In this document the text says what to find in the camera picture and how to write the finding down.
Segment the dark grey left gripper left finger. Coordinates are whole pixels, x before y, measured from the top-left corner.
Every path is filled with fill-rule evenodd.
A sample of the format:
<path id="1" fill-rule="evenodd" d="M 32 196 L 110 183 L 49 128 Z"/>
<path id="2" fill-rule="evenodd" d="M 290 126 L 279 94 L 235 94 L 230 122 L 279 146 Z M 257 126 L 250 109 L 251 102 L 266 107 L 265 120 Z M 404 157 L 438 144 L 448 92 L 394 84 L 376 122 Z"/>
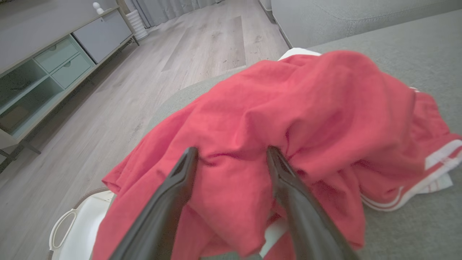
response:
<path id="1" fill-rule="evenodd" d="M 111 260 L 170 260 L 183 207 L 190 200 L 198 148 L 182 154 L 112 253 Z"/>

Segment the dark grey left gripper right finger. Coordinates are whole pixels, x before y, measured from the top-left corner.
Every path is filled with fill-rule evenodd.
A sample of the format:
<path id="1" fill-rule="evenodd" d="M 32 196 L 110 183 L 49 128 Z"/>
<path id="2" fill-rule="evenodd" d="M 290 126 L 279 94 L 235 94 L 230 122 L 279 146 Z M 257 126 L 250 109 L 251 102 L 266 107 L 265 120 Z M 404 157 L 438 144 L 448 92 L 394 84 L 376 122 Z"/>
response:
<path id="1" fill-rule="evenodd" d="M 274 197 L 284 208 L 298 260 L 357 260 L 358 255 L 282 152 L 267 148 Z"/>

